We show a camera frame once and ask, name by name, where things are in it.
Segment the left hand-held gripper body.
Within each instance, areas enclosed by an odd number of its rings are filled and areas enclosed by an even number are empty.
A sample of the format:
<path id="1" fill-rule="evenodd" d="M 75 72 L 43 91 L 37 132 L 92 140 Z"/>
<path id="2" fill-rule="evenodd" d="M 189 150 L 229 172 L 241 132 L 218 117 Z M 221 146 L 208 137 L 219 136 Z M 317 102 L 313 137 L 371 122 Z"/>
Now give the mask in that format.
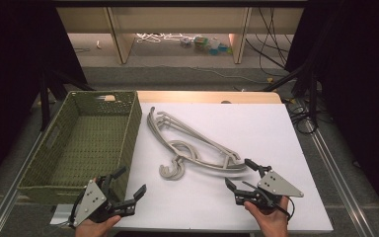
<path id="1" fill-rule="evenodd" d="M 136 201 L 133 198 L 116 201 L 111 197 L 114 194 L 110 191 L 112 180 L 112 175 L 107 175 L 96 181 L 89 181 L 72 207 L 69 216 L 72 228 L 76 228 L 86 219 L 101 223 L 116 215 L 127 217 L 135 214 Z"/>

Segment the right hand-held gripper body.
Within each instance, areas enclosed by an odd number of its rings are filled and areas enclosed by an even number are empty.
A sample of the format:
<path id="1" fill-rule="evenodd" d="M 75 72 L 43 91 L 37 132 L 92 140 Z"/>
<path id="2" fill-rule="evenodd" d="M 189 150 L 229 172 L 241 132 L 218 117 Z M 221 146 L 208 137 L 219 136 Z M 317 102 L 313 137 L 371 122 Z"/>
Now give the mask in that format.
<path id="1" fill-rule="evenodd" d="M 245 182 L 245 185 L 252 188 L 251 191 L 235 189 L 235 203 L 238 205 L 249 201 L 259 209 L 276 209 L 279 208 L 282 197 L 304 197 L 300 190 L 273 171 L 270 166 L 250 165 L 250 168 L 258 171 L 261 179 L 255 186 Z"/>

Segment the green woven basket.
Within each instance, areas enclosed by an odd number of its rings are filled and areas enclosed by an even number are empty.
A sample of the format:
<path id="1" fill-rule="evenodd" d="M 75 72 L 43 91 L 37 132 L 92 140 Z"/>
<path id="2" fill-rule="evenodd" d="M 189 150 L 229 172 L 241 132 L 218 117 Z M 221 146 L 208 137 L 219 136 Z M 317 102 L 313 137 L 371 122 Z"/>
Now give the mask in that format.
<path id="1" fill-rule="evenodd" d="M 70 92 L 18 190 L 41 204 L 74 202 L 92 178 L 131 166 L 141 117 L 135 91 Z"/>

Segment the person's left hand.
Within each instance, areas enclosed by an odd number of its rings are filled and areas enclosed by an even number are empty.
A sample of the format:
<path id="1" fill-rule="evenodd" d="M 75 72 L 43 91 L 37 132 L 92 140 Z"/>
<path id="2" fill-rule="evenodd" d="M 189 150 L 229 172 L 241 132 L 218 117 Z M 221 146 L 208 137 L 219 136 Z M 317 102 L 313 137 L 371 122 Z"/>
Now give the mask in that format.
<path id="1" fill-rule="evenodd" d="M 84 220 L 75 229 L 75 237 L 107 237 L 109 231 L 121 220 L 119 215 L 104 222 L 96 223 L 90 219 Z"/>

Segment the person's right hand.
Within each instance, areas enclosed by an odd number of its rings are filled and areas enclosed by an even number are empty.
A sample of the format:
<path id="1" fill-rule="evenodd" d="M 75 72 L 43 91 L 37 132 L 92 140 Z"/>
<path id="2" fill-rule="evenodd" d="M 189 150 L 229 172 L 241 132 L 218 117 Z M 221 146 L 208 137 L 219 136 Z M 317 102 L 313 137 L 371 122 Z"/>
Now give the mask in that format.
<path id="1" fill-rule="evenodd" d="M 244 207 L 256 220 L 265 237 L 288 237 L 288 217 L 283 212 L 276 210 L 264 214 L 249 201 L 244 202 Z"/>

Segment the white board mat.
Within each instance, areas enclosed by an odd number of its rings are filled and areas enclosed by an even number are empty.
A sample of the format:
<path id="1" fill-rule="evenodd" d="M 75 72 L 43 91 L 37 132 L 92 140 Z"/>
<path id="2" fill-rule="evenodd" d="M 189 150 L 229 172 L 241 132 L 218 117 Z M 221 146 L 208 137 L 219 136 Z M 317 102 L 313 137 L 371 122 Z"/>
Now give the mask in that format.
<path id="1" fill-rule="evenodd" d="M 333 229 L 288 112 L 283 104 L 144 103 L 143 113 L 166 112 L 208 138 L 274 171 L 302 192 L 294 201 L 288 228 L 293 233 L 325 233 Z M 256 232 L 253 217 L 235 203 L 225 181 L 240 190 L 256 184 L 260 176 L 246 169 L 227 173 L 188 162 L 184 175 L 167 181 L 159 174 L 173 153 L 152 134 L 139 128 L 127 191 L 147 188 L 134 215 L 117 228 L 139 231 Z"/>

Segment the black metal stand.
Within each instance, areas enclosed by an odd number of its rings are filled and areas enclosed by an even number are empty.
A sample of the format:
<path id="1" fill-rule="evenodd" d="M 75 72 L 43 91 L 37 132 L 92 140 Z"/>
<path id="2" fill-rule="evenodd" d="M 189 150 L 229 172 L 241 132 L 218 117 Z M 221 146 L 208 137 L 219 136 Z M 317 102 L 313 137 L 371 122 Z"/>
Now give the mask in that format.
<path id="1" fill-rule="evenodd" d="M 271 92 L 291 80 L 296 80 L 291 90 L 294 97 L 303 97 L 308 92 L 309 108 L 306 112 L 306 118 L 317 128 L 317 76 L 314 73 L 314 65 L 312 63 L 303 63 L 299 68 L 266 86 L 263 92 Z"/>
<path id="2" fill-rule="evenodd" d="M 41 131 L 45 131 L 50 123 L 50 102 L 48 94 L 52 93 L 57 101 L 63 101 L 67 96 L 65 84 L 71 84 L 83 91 L 93 91 L 87 81 L 79 81 L 68 74 L 53 69 L 44 69 L 39 78 L 39 95 L 41 102 Z"/>

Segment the colourful toys on floor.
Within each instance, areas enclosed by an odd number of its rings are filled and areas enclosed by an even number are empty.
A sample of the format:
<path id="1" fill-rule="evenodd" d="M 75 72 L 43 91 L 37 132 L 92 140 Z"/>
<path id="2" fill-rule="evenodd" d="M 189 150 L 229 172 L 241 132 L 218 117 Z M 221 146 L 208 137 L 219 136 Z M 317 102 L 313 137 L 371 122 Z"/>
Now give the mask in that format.
<path id="1" fill-rule="evenodd" d="M 194 38 L 183 37 L 180 39 L 180 46 L 184 48 L 193 46 L 195 51 L 205 52 L 210 55 L 218 55 L 220 53 L 233 53 L 232 48 L 219 39 L 209 39 L 201 36 Z"/>

